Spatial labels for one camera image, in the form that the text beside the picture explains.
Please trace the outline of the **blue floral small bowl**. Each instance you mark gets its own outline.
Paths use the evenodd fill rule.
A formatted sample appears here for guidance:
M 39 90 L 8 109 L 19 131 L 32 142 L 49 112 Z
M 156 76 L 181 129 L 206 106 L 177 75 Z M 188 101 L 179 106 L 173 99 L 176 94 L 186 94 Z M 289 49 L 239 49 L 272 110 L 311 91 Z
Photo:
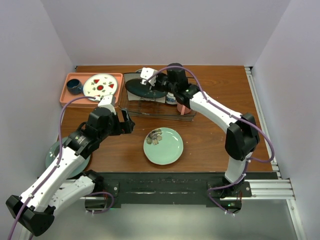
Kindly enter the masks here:
M 165 97 L 165 103 L 169 105 L 177 105 L 177 100 L 173 93 L 168 92 Z

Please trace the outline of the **dark teal blossom plate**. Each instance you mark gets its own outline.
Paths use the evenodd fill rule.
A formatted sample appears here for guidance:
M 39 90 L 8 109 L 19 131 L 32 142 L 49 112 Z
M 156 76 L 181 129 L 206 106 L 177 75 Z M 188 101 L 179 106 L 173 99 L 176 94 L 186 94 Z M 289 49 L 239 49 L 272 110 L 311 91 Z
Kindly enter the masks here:
M 152 90 L 149 86 L 141 84 L 140 78 L 134 78 L 125 83 L 126 90 L 138 97 L 147 98 L 147 99 L 158 99 L 165 97 L 168 93 Z

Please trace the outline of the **pink mug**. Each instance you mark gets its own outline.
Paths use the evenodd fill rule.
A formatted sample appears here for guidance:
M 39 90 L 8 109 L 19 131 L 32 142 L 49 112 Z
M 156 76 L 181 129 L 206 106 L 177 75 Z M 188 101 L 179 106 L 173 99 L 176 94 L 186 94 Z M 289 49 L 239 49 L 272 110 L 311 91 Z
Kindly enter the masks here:
M 177 104 L 177 110 L 180 113 L 180 115 L 186 115 L 191 112 L 191 109 L 187 108 L 186 106 L 184 106 L 180 103 Z

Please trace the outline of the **white square plate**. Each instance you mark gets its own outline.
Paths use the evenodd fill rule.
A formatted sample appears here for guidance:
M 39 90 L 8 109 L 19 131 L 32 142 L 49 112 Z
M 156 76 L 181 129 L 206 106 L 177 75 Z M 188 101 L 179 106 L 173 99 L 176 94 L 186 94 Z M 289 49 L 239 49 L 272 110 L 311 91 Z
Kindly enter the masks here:
M 124 76 L 125 83 L 129 80 L 132 80 L 132 79 L 141 79 L 140 73 L 136 73 L 136 72 L 125 73 L 123 76 Z M 127 97 L 128 97 L 129 101 L 155 101 L 155 102 L 159 102 L 159 103 L 165 103 L 165 101 L 166 101 L 166 96 L 161 97 L 161 98 L 144 98 L 144 97 L 139 97 L 137 95 L 134 95 L 134 94 L 128 92 L 127 89 L 126 89 L 126 92 L 127 92 Z

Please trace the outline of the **mint green flower plate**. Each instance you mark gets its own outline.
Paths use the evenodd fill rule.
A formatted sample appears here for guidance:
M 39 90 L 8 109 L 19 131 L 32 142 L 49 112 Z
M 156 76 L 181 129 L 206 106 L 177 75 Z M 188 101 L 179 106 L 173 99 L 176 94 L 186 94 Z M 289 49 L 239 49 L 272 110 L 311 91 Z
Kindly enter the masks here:
M 182 155 L 184 143 L 176 130 L 160 127 L 147 134 L 143 142 L 143 151 L 151 163 L 160 166 L 170 165 Z

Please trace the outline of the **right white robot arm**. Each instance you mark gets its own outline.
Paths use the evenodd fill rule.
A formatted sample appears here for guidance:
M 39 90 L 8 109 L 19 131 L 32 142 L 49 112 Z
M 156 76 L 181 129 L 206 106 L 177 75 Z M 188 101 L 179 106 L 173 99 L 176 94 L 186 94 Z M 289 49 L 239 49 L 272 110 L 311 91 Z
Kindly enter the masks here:
M 244 179 L 248 161 L 260 142 L 259 128 L 252 114 L 241 114 L 217 102 L 203 90 L 200 82 L 189 83 L 186 77 L 189 72 L 181 64 L 172 63 L 155 70 L 146 81 L 158 91 L 172 93 L 178 103 L 202 114 L 223 130 L 229 160 L 222 189 L 233 197 L 241 190 L 239 182 Z

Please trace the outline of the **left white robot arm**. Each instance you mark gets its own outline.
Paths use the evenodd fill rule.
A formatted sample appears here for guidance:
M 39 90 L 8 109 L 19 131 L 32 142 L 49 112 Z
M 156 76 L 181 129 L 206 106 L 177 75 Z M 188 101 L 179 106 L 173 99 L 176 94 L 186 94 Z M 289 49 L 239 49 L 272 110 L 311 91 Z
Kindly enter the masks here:
M 59 154 L 45 172 L 23 193 L 11 195 L 6 206 L 14 217 L 14 223 L 20 223 L 33 236 L 45 233 L 59 212 L 81 197 L 108 195 L 104 191 L 104 178 L 93 170 L 84 172 L 72 184 L 64 189 L 61 185 L 70 174 L 80 166 L 100 143 L 109 136 L 132 133 L 135 123 L 128 110 L 121 110 L 123 121 L 116 112 L 106 107 L 96 107 L 59 146 Z

